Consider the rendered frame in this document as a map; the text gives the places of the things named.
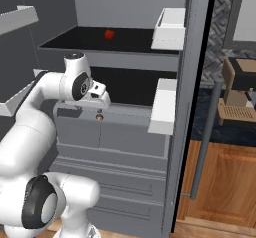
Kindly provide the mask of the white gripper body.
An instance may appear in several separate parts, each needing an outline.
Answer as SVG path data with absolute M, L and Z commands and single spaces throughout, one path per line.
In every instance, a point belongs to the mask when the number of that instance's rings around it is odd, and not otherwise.
M 107 91 L 98 97 L 92 97 L 90 93 L 87 93 L 79 103 L 82 107 L 107 109 L 111 104 L 111 99 Z

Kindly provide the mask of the grey fridge drawer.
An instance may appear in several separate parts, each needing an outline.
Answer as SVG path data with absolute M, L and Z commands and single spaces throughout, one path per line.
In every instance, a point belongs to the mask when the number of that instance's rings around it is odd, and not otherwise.
M 93 108 L 80 108 L 65 103 L 54 107 L 54 120 L 61 143 L 104 148 L 154 158 L 166 157 L 169 138 L 148 133 L 151 109 L 112 104 L 98 112 Z

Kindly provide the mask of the black fridge shelf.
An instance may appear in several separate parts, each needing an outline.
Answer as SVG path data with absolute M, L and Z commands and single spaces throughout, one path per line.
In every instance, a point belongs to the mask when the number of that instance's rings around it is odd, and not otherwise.
M 107 27 L 76 26 L 40 45 L 45 49 L 68 49 L 103 52 L 173 54 L 178 50 L 155 50 L 151 48 L 153 29 L 110 28 L 114 32 L 111 40 L 105 38 Z
M 112 103 L 152 106 L 160 78 L 175 79 L 175 72 L 92 67 L 92 78 L 106 85 Z

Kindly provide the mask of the grey open fridge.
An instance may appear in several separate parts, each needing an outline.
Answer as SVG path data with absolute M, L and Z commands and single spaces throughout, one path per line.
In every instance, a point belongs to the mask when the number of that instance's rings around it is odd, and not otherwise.
M 79 27 L 107 27 L 108 29 L 141 28 L 154 30 L 158 18 L 164 8 L 184 8 L 186 18 L 187 0 L 74 0 L 74 2 L 77 19 L 76 26 Z M 41 49 L 58 50 L 64 54 L 80 51 L 87 56 L 91 68 L 110 67 L 175 72 L 175 79 L 177 81 L 179 57 L 183 52 L 182 50 L 179 51 L 178 55 L 173 55 Z M 153 105 L 120 105 L 148 107 L 151 109 L 151 112 L 153 107 Z M 173 134 L 166 136 L 169 138 L 169 144 L 167 145 L 166 150 L 167 156 L 156 158 L 148 155 L 114 151 L 104 148 L 91 148 L 64 144 L 58 139 L 58 156 L 55 161 L 81 165 L 93 165 L 100 168 L 139 173 L 140 175 L 162 177 L 165 180 L 166 187 L 168 151 L 172 142 Z

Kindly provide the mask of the dark grey fridge door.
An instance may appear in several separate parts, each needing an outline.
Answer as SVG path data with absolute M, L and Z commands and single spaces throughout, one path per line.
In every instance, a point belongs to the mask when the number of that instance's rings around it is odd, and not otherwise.
M 74 0 L 0 0 L 0 14 L 33 6 L 39 21 L 0 36 L 0 102 L 29 84 L 35 69 L 63 72 L 64 53 L 40 46 L 77 25 Z

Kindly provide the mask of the grey freezer drawer front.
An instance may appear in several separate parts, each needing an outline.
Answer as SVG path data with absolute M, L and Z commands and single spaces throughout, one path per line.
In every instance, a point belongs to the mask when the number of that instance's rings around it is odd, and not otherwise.
M 99 229 L 141 238 L 161 238 L 165 180 L 93 165 L 55 161 L 52 172 L 97 181 L 101 193 L 88 217 Z

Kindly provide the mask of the tan and black coffee machine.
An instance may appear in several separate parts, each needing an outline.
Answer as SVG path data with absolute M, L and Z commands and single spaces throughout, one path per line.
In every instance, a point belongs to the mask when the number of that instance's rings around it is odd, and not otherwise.
M 256 109 L 250 92 L 256 92 L 256 60 L 227 57 L 222 76 L 226 89 L 218 102 L 220 125 L 256 128 Z

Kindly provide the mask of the wooden base cupboard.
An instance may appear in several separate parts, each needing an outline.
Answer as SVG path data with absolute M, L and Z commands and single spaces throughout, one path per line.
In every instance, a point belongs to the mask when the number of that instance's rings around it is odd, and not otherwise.
M 191 200 L 200 146 L 200 141 L 190 141 L 177 218 L 256 229 L 256 147 L 210 142 L 197 196 Z

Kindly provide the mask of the grey framed window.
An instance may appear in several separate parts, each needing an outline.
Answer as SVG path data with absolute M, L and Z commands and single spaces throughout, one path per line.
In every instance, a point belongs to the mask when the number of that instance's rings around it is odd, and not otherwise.
M 223 47 L 256 51 L 256 0 L 233 0 Z

